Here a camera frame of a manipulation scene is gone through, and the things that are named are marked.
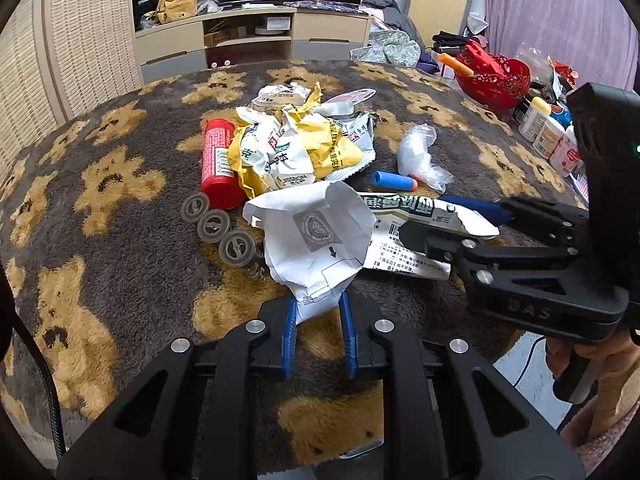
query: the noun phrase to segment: yellow backpack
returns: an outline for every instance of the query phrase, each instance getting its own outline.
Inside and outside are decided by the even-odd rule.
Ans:
[[[158,21],[160,23],[177,22],[195,16],[198,0],[159,0]]]

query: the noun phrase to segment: brown and tan rug pattern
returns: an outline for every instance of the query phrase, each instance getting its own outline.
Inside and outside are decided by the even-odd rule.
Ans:
[[[54,373],[72,444],[172,339],[220,338],[285,289],[229,269],[180,218],[198,190],[202,127],[233,119],[268,84],[322,84],[327,99],[370,87],[381,121],[372,170],[396,170],[398,142],[428,122],[434,161],[451,194],[494,200],[514,193],[575,204],[574,193],[491,112],[413,69],[351,62],[269,62],[152,83],[76,118],[18,155],[0,189],[0,256],[20,316]],[[436,196],[421,185],[418,193]],[[236,226],[246,227],[240,211]],[[526,243],[505,232],[508,243]],[[456,280],[432,282],[364,270],[356,288],[426,338],[463,337],[494,360],[512,329],[472,316]],[[382,436],[382,388],[346,376],[337,310],[299,327],[293,377],[258,394],[258,468],[320,462]],[[50,435],[42,383],[14,340],[0,365],[5,405]]]

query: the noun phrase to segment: red decorative bowl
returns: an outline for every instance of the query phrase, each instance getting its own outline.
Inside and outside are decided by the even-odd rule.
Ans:
[[[531,72],[517,59],[493,57],[502,67],[504,75],[476,73],[471,77],[456,74],[456,81],[464,93],[496,113],[515,108],[529,91]]]

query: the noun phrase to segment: red cylindrical container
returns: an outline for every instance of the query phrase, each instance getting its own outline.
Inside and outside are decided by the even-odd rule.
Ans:
[[[233,209],[246,200],[226,159],[235,130],[236,126],[224,119],[209,121],[205,129],[200,190],[209,197],[212,209]]]

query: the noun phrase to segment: orange foam dart tip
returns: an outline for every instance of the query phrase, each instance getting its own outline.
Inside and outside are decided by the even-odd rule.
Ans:
[[[457,59],[451,57],[449,54],[444,54],[443,52],[441,52],[440,54],[438,54],[438,61],[451,67],[453,70],[464,77],[471,77],[474,74],[474,71],[471,70],[467,65],[460,63]]]

